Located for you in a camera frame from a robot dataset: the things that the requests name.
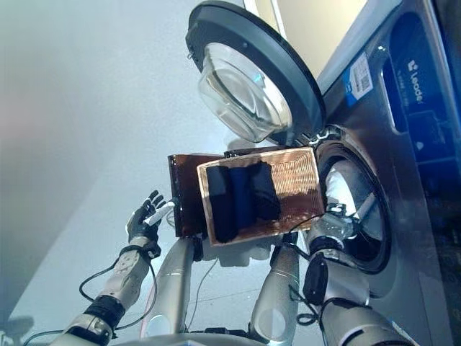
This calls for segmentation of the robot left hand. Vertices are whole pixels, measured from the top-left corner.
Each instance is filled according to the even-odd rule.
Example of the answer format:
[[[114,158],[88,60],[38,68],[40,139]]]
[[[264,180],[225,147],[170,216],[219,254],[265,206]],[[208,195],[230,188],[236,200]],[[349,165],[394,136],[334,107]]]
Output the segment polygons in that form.
[[[154,190],[136,209],[126,224],[128,241],[145,237],[149,241],[158,241],[158,228],[161,220],[172,210],[174,203],[166,201],[158,190]]]

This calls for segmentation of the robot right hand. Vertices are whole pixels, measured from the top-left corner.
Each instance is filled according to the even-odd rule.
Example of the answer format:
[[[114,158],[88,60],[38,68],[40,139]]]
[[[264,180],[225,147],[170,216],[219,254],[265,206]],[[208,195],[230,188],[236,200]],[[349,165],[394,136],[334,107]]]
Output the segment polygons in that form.
[[[346,237],[347,240],[354,239],[357,236],[361,230],[363,220],[374,208],[376,199],[375,194],[371,192],[359,207],[355,206],[351,194],[348,194],[344,199],[346,202],[346,217],[352,222],[352,232]]]

